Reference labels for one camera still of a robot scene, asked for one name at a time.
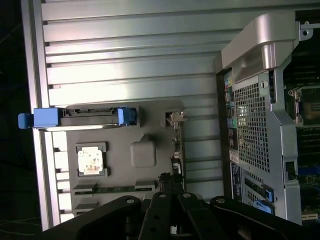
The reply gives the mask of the grey plastic parts rack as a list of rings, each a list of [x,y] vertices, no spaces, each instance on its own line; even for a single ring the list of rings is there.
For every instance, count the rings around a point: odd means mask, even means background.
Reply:
[[[166,127],[167,112],[182,110],[180,100],[92,103],[64,108],[135,107],[138,125],[114,128],[66,128],[53,134],[60,220],[67,221],[124,195],[139,199],[160,189],[159,176],[173,174],[171,143],[176,132]],[[78,151],[102,150],[103,170],[80,175]]]

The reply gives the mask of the silver CPU chip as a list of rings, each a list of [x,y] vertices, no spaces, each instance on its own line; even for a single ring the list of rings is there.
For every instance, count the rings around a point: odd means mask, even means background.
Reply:
[[[99,175],[103,169],[103,152],[97,146],[83,147],[77,153],[78,171],[81,176]]]

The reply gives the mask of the open black PC case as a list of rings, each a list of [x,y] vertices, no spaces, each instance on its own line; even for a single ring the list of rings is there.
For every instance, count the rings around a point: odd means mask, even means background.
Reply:
[[[286,111],[284,70],[293,53],[320,54],[320,8],[253,19],[215,59],[224,192],[303,223],[296,125]]]

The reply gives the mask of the hard disk in blue carrier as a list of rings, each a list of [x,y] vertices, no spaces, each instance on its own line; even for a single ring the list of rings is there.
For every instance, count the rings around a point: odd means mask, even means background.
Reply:
[[[17,117],[20,129],[63,131],[67,128],[118,128],[139,124],[139,108],[128,106],[89,108],[35,108]]]

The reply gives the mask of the green motherboard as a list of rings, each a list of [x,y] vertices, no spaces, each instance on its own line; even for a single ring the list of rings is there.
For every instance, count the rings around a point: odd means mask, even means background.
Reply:
[[[293,53],[283,80],[285,105],[288,90],[320,86],[320,53]],[[302,222],[320,223],[320,126],[296,126],[296,145]]]

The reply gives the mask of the CPU socket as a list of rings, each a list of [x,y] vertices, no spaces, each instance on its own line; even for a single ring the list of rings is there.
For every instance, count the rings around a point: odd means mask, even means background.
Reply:
[[[298,128],[320,126],[320,85],[288,90],[285,107]]]

